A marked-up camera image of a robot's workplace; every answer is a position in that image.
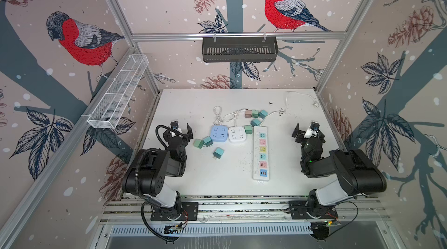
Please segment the teal plug adapter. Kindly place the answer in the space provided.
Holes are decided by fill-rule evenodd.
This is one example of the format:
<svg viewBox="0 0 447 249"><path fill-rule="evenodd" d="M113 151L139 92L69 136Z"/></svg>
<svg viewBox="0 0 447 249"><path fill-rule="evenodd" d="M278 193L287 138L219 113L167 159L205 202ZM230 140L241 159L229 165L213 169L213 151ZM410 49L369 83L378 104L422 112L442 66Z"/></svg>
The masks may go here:
<svg viewBox="0 0 447 249"><path fill-rule="evenodd" d="M266 110L260 110L258 112L258 117L265 119L268 116L268 112Z"/></svg>
<svg viewBox="0 0 447 249"><path fill-rule="evenodd" d="M251 126L260 126L261 123L262 123L262 120L260 120L258 118L255 118L255 119L251 120L251 122L250 122Z"/></svg>
<svg viewBox="0 0 447 249"><path fill-rule="evenodd" d="M216 148L215 151L213 152L213 156L214 159L221 159L223 154L224 154L225 150L223 150L222 148Z"/></svg>

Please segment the long white power strip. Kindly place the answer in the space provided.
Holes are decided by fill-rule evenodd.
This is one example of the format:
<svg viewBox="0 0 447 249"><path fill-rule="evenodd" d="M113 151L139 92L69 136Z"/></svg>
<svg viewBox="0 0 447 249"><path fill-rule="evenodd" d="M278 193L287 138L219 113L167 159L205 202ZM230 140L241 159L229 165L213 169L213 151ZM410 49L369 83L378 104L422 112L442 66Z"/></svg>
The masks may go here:
<svg viewBox="0 0 447 249"><path fill-rule="evenodd" d="M268 152L268 130L263 126L253 128L253 179L270 180L270 164Z"/></svg>

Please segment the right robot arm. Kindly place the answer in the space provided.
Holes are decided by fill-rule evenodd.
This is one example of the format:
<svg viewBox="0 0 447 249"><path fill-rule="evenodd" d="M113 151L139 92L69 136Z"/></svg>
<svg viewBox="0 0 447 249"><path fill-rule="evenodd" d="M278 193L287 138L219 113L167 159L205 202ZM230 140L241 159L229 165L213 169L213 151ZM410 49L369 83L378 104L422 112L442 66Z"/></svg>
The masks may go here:
<svg viewBox="0 0 447 249"><path fill-rule="evenodd" d="M307 130L297 124L292 138L300 144L301 172L307 178L336 175L336 180L309 192L307 200L290 201L286 210L293 219L336 218L335 206L359 195L382 193L386 179L362 150L332 150L323 157L325 135L320 124L312 122Z"/></svg>

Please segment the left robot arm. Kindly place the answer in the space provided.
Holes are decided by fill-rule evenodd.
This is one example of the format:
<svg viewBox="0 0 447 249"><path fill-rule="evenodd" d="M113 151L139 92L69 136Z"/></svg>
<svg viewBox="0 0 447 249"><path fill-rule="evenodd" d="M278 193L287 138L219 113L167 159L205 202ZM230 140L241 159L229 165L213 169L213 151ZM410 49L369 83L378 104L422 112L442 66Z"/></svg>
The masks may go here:
<svg viewBox="0 0 447 249"><path fill-rule="evenodd" d="M182 202L180 193L165 184L166 177L181 178L186 170L186 146L193 139L187 124L182 133L178 122L169 127L158 125L156 138L163 148L139 150L128 167L122 191L138 196L152 207L152 221L186 221L190 205Z"/></svg>

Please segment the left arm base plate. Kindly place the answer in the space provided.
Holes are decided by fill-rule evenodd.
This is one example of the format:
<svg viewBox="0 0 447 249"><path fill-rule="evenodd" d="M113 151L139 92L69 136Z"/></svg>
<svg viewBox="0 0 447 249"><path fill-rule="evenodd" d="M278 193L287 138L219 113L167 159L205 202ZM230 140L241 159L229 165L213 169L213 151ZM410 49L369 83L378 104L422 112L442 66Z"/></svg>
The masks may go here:
<svg viewBox="0 0 447 249"><path fill-rule="evenodd" d="M198 202L182 202L171 208L153 209L150 220L152 222L196 221L198 211Z"/></svg>

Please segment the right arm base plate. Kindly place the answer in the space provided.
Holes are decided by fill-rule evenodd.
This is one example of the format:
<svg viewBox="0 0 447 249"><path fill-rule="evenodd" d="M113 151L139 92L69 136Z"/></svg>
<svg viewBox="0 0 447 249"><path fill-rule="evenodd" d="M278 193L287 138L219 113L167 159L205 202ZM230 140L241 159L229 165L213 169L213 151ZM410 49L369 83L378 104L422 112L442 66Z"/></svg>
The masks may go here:
<svg viewBox="0 0 447 249"><path fill-rule="evenodd" d="M312 205L303 200L290 201L286 213L290 214L293 220L338 219L335 206L322 206L317 202Z"/></svg>

